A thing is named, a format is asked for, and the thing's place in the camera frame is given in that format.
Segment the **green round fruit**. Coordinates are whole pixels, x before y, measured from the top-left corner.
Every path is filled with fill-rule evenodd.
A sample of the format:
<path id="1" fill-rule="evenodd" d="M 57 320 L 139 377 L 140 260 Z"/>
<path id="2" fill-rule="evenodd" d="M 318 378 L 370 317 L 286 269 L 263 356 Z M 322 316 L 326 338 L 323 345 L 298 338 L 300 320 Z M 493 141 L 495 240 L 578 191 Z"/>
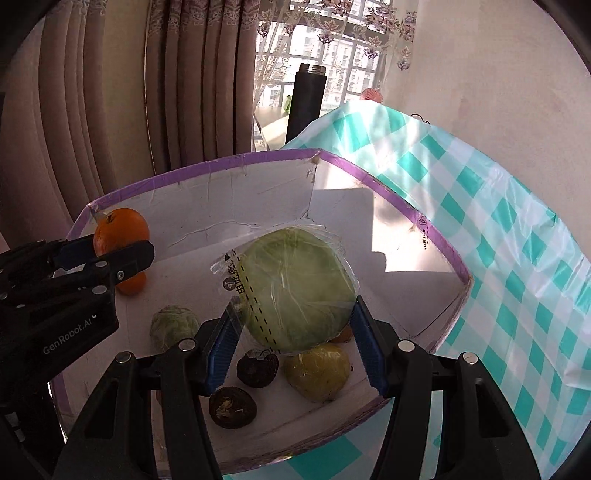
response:
<path id="1" fill-rule="evenodd" d="M 197 334 L 199 322 L 190 309 L 180 306 L 166 306 L 152 316 L 150 340 L 154 350 L 165 352 L 182 339 Z"/>

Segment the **dark purple mangosteen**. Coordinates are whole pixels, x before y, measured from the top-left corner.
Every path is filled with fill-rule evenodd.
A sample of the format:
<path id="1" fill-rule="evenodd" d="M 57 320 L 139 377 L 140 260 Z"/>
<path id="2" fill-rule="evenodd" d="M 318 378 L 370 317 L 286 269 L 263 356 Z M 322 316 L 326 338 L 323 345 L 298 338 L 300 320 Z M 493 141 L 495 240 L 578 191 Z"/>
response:
<path id="1" fill-rule="evenodd" d="M 236 364 L 236 374 L 250 388 L 266 388 L 276 378 L 280 360 L 270 350 L 247 351 Z"/>

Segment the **pale small fruit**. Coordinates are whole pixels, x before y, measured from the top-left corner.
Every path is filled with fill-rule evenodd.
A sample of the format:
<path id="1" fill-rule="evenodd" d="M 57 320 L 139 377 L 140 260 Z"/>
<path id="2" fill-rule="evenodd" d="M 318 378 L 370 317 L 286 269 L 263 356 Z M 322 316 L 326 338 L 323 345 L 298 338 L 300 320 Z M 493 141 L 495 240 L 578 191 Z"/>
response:
<path id="1" fill-rule="evenodd" d="M 344 349 L 329 343 L 287 357 L 281 371 L 287 383 L 305 399 L 328 403 L 345 387 L 352 365 Z"/>

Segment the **green fruit half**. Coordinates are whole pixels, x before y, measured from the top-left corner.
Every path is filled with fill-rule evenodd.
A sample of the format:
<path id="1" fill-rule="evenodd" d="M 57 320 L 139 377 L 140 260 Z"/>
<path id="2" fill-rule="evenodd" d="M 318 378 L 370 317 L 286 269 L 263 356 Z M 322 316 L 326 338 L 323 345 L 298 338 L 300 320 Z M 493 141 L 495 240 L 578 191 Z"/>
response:
<path id="1" fill-rule="evenodd" d="M 346 327 L 359 281 L 339 237 L 315 223 L 288 224 L 230 248 L 211 265 L 252 344 L 288 355 Z"/>

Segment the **brown cut fruit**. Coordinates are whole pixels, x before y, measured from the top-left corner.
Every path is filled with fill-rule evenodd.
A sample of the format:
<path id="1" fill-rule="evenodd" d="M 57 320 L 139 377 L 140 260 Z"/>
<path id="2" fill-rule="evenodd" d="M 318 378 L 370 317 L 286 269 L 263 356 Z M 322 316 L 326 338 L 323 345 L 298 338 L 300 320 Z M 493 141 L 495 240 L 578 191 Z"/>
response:
<path id="1" fill-rule="evenodd" d="M 339 335 L 332 338 L 330 340 L 330 342 L 335 343 L 335 344 L 345 344 L 345 343 L 348 343 L 349 341 L 351 341 L 352 338 L 353 338 L 353 330 L 352 330 L 351 326 L 346 325 L 346 327 L 344 329 L 342 329 L 341 332 L 339 332 Z"/>

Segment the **teal checkered tablecloth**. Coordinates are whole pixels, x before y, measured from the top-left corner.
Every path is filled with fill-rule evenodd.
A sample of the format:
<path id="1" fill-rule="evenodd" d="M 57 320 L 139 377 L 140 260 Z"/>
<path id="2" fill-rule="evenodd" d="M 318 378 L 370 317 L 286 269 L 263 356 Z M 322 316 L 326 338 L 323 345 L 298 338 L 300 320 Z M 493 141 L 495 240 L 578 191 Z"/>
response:
<path id="1" fill-rule="evenodd" d="M 449 132 L 373 101 L 312 122 L 288 153 L 325 150 L 410 203 L 475 284 L 443 352 L 484 361 L 540 473 L 564 466 L 590 421 L 590 262 L 559 216 Z"/>

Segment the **brown pleated curtain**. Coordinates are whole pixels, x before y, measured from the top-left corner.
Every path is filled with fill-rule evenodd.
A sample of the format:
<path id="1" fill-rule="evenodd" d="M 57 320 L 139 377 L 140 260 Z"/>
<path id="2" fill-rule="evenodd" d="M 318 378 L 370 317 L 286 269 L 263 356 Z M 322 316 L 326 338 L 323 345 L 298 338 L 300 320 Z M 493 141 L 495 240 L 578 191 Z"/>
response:
<path id="1" fill-rule="evenodd" d="M 1 237 L 64 237 L 92 200 L 252 148 L 256 1 L 5 1 Z"/>

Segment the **white box purple rim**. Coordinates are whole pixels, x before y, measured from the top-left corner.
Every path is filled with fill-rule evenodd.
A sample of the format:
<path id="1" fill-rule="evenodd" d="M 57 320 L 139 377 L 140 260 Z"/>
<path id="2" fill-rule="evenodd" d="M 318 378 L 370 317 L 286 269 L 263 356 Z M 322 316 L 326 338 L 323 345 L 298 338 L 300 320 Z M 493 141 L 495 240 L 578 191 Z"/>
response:
<path id="1" fill-rule="evenodd" d="M 147 222 L 155 258 L 145 289 L 118 297 L 118 330 L 52 383 L 71 430 L 113 357 L 153 353 L 152 317 L 183 307 L 199 321 L 238 301 L 249 325 L 235 353 L 280 358 L 339 328 L 362 297 L 377 319 L 426 351 L 456 324 L 472 284 L 457 251 L 384 181 L 318 150 L 250 153 L 138 182 L 87 204 L 69 232 L 95 231 L 118 208 Z M 359 350 L 344 347 L 351 374 L 335 399 L 315 403 L 287 378 L 252 390 L 256 419 L 238 430 L 209 424 L 219 467 L 242 478 L 366 479 L 390 416 Z"/>

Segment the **black thermos bottle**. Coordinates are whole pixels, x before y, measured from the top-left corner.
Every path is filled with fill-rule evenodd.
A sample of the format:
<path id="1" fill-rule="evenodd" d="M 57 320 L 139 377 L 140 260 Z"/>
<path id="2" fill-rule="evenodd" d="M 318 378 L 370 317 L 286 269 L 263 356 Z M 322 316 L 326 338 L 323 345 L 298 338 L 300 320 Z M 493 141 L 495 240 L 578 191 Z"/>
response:
<path id="1" fill-rule="evenodd" d="M 287 121 L 287 143 L 320 117 L 326 83 L 327 75 L 325 75 L 324 66 L 301 63 L 294 79 L 294 91 Z"/>

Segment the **pink small fan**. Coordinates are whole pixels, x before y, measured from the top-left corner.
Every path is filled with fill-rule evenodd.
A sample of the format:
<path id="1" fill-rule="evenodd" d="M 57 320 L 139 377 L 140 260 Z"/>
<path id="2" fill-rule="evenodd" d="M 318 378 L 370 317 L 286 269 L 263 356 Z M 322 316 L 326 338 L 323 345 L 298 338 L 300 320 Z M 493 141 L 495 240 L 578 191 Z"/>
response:
<path id="1" fill-rule="evenodd" d="M 367 100 L 367 101 L 374 101 L 374 102 L 380 103 L 380 104 L 382 104 L 384 101 L 384 97 L 383 97 L 382 93 L 378 89 L 375 89 L 375 88 L 363 89 L 363 92 L 360 94 L 360 99 Z"/>

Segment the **floral lace sheer curtain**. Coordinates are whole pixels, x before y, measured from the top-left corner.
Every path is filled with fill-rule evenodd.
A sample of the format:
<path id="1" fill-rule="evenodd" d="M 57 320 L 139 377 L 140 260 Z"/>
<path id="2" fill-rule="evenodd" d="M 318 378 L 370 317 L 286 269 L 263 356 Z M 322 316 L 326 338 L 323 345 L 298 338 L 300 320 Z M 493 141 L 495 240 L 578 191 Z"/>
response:
<path id="1" fill-rule="evenodd" d="M 383 90 L 390 69 L 411 66 L 417 1 L 263 1 L 254 70 L 253 147 L 286 142 L 283 103 L 301 63 L 325 67 L 321 113 Z"/>

